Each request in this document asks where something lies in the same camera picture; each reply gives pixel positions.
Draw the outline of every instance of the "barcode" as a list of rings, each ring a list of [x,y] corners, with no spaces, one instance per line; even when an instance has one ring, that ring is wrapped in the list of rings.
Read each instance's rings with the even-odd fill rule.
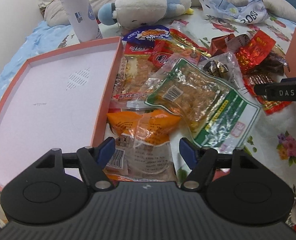
[[[123,157],[124,150],[115,149],[115,153],[112,155],[112,158],[108,162],[107,166],[116,169],[123,169]]]
[[[184,92],[177,88],[175,85],[172,85],[167,92],[163,95],[162,98],[165,98],[171,102],[175,101],[179,96]]]

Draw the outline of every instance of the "green snack package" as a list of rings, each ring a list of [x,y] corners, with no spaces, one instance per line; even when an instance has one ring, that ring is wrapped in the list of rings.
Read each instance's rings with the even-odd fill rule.
[[[192,141],[219,153],[232,153],[243,144],[260,111],[229,84],[183,58],[145,103],[181,115]]]

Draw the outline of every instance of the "plush toy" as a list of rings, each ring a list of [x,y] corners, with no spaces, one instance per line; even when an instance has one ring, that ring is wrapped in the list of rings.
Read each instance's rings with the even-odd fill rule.
[[[134,29],[184,14],[190,6],[191,0],[116,0],[100,8],[98,19],[104,25],[118,22],[127,29]]]

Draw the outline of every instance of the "red wrapper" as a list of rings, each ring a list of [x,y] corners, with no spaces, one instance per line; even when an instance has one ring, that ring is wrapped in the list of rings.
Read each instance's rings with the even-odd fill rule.
[[[170,29],[170,39],[156,39],[155,47],[149,61],[157,68],[161,68],[167,59],[174,53],[179,53],[194,65],[200,61],[201,57],[204,59],[211,55],[204,47],[198,46],[193,40],[176,29]]]
[[[211,54],[211,56],[214,57],[226,53],[228,51],[226,41],[230,41],[234,37],[235,35],[231,33],[229,35],[212,38],[209,48],[209,54]]]
[[[266,33],[259,30],[250,42],[239,49],[235,54],[240,70],[246,74],[249,70],[260,64],[270,53],[276,41]]]
[[[255,85],[273,83],[273,80],[267,74],[245,75],[243,79],[244,79],[245,87],[247,88],[249,93],[253,97],[256,97],[259,103],[263,105],[264,111],[267,115],[278,112],[292,103],[288,101],[267,101],[263,96],[258,96],[255,94],[254,92]]]

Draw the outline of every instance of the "white bottle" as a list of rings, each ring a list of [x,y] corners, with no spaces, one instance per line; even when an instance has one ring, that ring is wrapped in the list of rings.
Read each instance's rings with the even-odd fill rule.
[[[60,0],[80,42],[102,39],[89,0]]]

